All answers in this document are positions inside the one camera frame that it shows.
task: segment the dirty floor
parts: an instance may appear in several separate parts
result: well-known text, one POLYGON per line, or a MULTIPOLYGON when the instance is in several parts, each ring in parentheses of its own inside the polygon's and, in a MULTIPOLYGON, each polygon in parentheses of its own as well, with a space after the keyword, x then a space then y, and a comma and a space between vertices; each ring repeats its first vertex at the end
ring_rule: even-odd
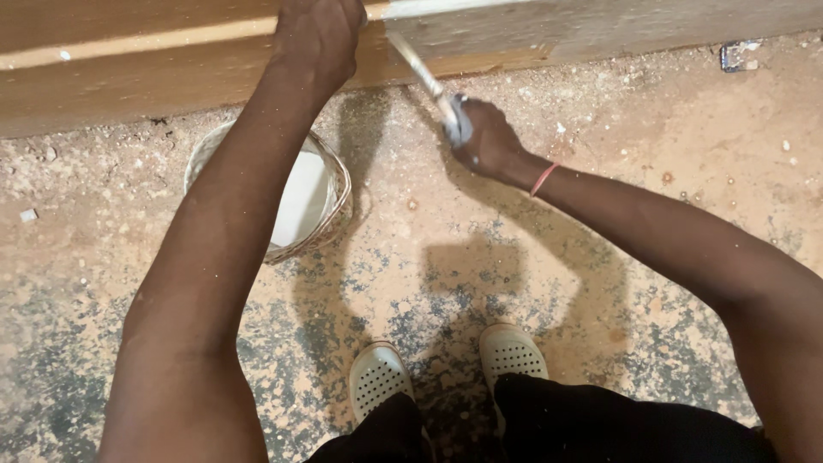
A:
MULTIPOLYGON (((688 201, 823 271, 823 44, 767 40, 457 78, 534 152, 688 201)), ((440 459, 491 454, 477 340, 522 326, 550 375, 758 422, 718 317, 545 204, 449 160, 418 86, 335 96, 317 133, 354 181, 333 246, 263 266, 238 351, 273 462, 353 427, 346 376, 375 339, 414 377, 440 459)), ((193 145, 239 108, 0 141, 0 461, 92 461, 123 316, 193 145), (21 222, 35 209, 40 218, 21 222)))

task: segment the black pants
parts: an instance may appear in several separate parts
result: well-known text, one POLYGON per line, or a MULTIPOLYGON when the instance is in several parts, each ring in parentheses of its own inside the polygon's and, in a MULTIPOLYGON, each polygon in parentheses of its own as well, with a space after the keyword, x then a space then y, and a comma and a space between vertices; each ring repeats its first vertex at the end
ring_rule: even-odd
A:
MULTIPOLYGON (((688 405, 639 402, 597 386, 563 386, 503 375, 495 398, 512 463, 777 461, 758 432, 688 405)), ((423 420, 407 395, 389 397, 348 436, 326 442, 309 463, 430 461, 423 420)), ((451 458, 460 461, 459 455, 451 458)))

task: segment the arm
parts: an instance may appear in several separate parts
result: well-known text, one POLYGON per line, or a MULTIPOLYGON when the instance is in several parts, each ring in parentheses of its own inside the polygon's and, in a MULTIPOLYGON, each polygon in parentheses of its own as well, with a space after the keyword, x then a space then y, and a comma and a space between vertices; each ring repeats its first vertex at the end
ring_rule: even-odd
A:
MULTIPOLYGON (((528 153, 493 105, 467 101, 463 109, 473 133, 456 158, 529 191, 551 162, 528 153)), ((778 454, 784 461, 823 460, 820 277, 712 214, 619 181, 557 167, 537 197, 711 306, 778 454)))
POLYGON ((359 0, 285 0, 275 54, 188 192, 123 325, 101 461, 267 461, 235 349, 286 180, 355 70, 359 0))

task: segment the shoe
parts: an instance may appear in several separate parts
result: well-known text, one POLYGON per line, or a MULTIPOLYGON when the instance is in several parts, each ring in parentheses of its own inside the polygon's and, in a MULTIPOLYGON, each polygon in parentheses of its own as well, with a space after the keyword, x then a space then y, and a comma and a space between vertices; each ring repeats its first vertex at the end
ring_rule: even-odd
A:
POLYGON ((398 350, 391 343, 378 341, 361 352, 349 373, 351 407, 357 423, 392 395, 402 392, 414 400, 412 379, 398 350))
MULTIPOLYGON (((497 378, 505 373, 518 373, 544 380, 549 379, 546 360, 532 337, 515 325, 499 323, 492 325, 480 335, 480 360, 483 375, 489 386, 491 398, 495 398, 497 378)), ((495 400, 498 437, 503 437, 506 422, 495 400)))

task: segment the person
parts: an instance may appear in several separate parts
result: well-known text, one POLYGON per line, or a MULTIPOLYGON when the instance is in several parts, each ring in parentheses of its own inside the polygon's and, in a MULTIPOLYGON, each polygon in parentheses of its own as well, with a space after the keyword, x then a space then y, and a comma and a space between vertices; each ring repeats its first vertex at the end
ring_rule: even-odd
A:
MULTIPOLYGON (((267 461, 235 339, 300 146, 356 69, 365 10, 360 0, 283 0, 279 18, 271 62, 180 204, 126 315, 100 461, 267 461)), ((455 104, 472 133, 453 153, 478 175, 530 191, 552 167, 493 105, 455 104)), ((550 173, 539 199, 718 313, 765 436, 708 410, 550 381, 530 338, 496 325, 480 350, 509 459, 823 461, 823 281, 698 208, 562 166, 550 173)), ((349 387, 361 424, 309 461, 430 461, 391 344, 360 354, 349 387)))

